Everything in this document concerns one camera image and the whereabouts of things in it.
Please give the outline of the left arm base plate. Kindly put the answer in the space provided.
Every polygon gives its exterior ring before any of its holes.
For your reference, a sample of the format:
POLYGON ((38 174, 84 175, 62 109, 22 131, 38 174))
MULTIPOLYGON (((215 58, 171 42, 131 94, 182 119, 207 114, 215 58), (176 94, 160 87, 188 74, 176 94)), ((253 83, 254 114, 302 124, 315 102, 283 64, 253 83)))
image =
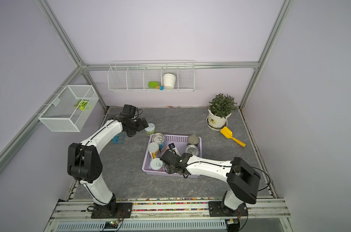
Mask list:
POLYGON ((132 207, 132 203, 112 203, 106 206, 94 203, 91 218, 130 218, 132 213, 132 207))

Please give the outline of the blue soup can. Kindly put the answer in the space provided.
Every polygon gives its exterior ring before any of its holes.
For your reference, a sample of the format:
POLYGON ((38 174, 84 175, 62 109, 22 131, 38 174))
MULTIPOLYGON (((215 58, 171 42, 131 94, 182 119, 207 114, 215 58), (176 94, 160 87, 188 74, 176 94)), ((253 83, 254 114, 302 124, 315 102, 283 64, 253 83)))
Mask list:
POLYGON ((188 145, 188 146, 186 146, 185 153, 191 154, 191 155, 195 155, 195 156, 199 156, 200 151, 199 151, 199 148, 197 146, 195 146, 195 145, 188 145))
POLYGON ((164 152, 166 150, 166 138, 162 133, 156 133, 152 136, 152 142, 159 145, 159 151, 164 152))

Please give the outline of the tall colourful snack tube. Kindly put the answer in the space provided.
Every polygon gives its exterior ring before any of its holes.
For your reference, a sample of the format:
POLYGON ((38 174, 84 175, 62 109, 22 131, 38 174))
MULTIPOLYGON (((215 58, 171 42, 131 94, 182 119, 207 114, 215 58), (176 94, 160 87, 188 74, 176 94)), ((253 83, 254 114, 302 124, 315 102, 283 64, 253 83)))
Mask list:
POLYGON ((151 142, 148 147, 148 152, 153 159, 159 158, 161 156, 159 144, 156 142, 151 142))

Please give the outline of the dark purple can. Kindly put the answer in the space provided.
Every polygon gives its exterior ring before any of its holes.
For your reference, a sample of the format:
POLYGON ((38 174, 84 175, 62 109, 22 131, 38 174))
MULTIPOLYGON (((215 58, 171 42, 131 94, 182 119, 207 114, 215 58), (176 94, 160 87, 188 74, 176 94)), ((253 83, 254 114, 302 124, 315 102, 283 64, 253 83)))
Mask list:
POLYGON ((187 139, 188 145, 198 146, 199 142, 200 142, 200 139, 197 135, 192 134, 192 135, 188 136, 188 139, 187 139))

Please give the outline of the pink label small can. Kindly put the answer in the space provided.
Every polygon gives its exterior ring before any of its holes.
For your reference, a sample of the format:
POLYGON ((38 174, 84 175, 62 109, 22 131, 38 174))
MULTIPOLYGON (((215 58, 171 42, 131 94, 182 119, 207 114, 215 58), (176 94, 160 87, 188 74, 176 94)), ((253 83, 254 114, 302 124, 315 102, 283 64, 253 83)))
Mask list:
POLYGON ((150 162, 150 169, 152 171, 161 171, 164 169, 164 163, 160 158, 155 158, 150 162))

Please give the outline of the green label small can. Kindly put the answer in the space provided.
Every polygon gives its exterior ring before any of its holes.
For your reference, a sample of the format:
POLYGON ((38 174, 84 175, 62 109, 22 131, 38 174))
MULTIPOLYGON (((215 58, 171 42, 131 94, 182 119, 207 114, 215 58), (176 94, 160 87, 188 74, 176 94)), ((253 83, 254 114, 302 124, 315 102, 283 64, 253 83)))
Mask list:
POLYGON ((156 126, 154 123, 148 123, 148 127, 145 128, 145 132, 148 136, 156 133, 156 126))

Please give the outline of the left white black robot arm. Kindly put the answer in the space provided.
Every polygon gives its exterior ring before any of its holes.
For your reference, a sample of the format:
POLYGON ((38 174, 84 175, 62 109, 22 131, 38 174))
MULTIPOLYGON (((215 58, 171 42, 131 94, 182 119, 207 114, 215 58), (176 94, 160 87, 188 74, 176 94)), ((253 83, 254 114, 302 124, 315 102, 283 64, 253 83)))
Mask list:
POLYGON ((116 197, 109 190, 102 175, 100 153, 121 132, 133 137, 138 131, 147 128, 146 119, 140 118, 142 112, 142 109, 126 104, 119 115, 107 120, 92 136, 80 143, 72 143, 68 148, 68 175, 89 192, 94 202, 93 213, 98 218, 112 217, 119 211, 116 197))

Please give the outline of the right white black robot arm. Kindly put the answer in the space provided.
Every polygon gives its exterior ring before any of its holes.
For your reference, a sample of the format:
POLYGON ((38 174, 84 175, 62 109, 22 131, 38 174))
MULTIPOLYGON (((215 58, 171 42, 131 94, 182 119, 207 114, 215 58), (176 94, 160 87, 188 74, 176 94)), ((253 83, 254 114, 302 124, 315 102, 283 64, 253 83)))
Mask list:
POLYGON ((257 202, 261 175, 242 158, 218 161, 190 153, 179 156, 167 150, 160 160, 170 174, 177 173, 184 178, 190 175, 207 176, 227 183, 230 189, 223 196, 220 206, 227 216, 233 216, 246 204, 254 205, 257 202))

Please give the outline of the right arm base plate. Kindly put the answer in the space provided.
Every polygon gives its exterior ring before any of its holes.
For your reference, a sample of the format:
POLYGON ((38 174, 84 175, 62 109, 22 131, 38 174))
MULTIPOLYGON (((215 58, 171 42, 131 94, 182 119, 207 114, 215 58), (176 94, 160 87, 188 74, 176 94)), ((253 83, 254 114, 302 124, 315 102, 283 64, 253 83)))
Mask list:
POLYGON ((242 203, 236 210, 232 210, 223 206, 222 201, 208 202, 208 210, 210 217, 245 217, 248 215, 248 210, 245 203, 242 203))

